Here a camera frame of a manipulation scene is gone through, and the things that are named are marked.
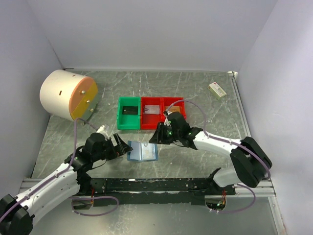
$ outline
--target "floor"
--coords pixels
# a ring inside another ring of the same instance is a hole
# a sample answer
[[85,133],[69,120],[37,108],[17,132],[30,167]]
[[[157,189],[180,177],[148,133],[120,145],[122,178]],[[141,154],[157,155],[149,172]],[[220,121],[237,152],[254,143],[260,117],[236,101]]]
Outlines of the floor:
[[[148,141],[154,131],[119,131],[116,113],[120,96],[183,96],[201,105],[208,117],[207,131],[233,138],[245,137],[243,123],[230,78],[225,72],[115,72],[75,71],[97,83],[100,102],[90,122],[96,126],[108,124],[110,133],[118,133],[125,141]],[[208,85],[217,82],[227,93],[217,100]],[[185,104],[187,122],[202,127],[203,117],[197,107]],[[93,130],[78,126],[78,144],[83,145]],[[73,152],[73,122],[52,116],[39,152],[32,178],[44,178]],[[227,167],[230,158],[202,150],[158,146],[157,162],[130,162],[123,156],[90,171],[91,177],[110,178],[172,178],[206,177],[218,167]]]

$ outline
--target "black object in green bin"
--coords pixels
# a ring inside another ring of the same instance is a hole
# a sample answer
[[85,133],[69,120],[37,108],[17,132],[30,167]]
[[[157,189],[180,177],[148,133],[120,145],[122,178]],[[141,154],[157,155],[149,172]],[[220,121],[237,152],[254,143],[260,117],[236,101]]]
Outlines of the black object in green bin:
[[138,106],[123,106],[122,114],[138,115]]

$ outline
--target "wall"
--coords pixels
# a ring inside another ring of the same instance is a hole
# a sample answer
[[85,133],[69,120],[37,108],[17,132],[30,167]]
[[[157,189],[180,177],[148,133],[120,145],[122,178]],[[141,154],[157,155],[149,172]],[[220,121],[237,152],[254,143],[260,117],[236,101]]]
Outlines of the wall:
[[66,68],[238,71],[277,0],[28,2]]
[[252,135],[273,161],[290,235],[312,234],[313,1],[280,0],[239,71]]
[[61,66],[31,8],[0,0],[0,198],[16,194],[37,159],[49,119],[39,101]]

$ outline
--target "gray wall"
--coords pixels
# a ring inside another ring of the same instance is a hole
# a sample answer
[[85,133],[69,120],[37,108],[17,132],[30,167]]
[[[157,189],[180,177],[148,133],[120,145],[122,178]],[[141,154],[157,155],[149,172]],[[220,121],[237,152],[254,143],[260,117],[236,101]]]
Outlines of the gray wall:
[[28,0],[63,65],[238,71],[277,0]]
[[0,198],[16,194],[37,159],[49,115],[39,90],[61,66],[31,8],[0,0]]
[[253,136],[273,161],[290,235],[313,231],[313,1],[280,0],[239,71]]

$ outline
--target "white cylindrical container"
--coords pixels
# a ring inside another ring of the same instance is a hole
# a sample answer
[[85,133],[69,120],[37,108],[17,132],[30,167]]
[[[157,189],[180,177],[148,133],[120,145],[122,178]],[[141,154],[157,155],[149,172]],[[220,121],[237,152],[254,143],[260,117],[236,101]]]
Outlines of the white cylindrical container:
[[87,120],[98,102],[98,88],[91,77],[56,70],[42,84],[40,102],[51,114]]

